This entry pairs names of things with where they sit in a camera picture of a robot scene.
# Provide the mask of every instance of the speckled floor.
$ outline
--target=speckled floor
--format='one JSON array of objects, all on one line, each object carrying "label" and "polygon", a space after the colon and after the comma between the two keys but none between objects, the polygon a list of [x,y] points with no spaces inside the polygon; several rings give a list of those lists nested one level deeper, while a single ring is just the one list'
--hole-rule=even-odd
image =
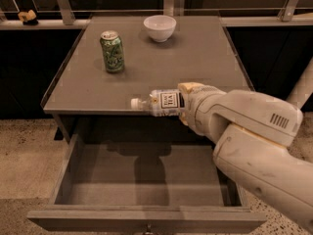
[{"label": "speckled floor", "polygon": [[[56,129],[52,119],[0,120],[0,234],[74,234],[47,232],[25,218],[28,211],[43,208],[57,180],[67,142],[54,141]],[[313,163],[312,113],[305,114],[290,152]],[[308,234],[251,194],[246,196],[252,211],[268,218],[250,234]]]}]

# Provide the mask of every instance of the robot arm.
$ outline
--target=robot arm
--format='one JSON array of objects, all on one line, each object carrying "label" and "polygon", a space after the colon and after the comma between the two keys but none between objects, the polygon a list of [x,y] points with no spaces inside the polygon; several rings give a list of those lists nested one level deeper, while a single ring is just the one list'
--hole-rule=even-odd
[{"label": "robot arm", "polygon": [[313,164],[287,147],[302,122],[295,106],[256,92],[225,93],[179,84],[183,122],[216,144],[213,159],[229,178],[313,233]]}]

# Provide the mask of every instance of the green can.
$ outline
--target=green can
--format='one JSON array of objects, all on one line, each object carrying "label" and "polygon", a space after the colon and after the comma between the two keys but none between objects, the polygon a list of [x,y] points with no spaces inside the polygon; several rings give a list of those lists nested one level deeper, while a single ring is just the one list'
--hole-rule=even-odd
[{"label": "green can", "polygon": [[118,33],[107,30],[101,34],[100,44],[104,55],[107,72],[121,72],[124,70],[123,45]]}]

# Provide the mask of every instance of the drawer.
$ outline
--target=drawer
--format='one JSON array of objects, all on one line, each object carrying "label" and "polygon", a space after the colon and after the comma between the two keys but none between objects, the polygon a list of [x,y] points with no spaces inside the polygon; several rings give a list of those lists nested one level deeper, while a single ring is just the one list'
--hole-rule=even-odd
[{"label": "drawer", "polygon": [[81,117],[49,204],[27,217],[53,231],[248,233],[265,215],[212,147],[175,117]]}]

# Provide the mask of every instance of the bowl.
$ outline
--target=bowl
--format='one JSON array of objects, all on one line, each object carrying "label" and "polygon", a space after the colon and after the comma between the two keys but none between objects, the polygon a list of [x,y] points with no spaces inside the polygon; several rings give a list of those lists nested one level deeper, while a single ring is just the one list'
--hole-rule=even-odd
[{"label": "bowl", "polygon": [[164,42],[173,34],[176,20],[165,15],[151,16],[144,20],[144,26],[151,39]]}]

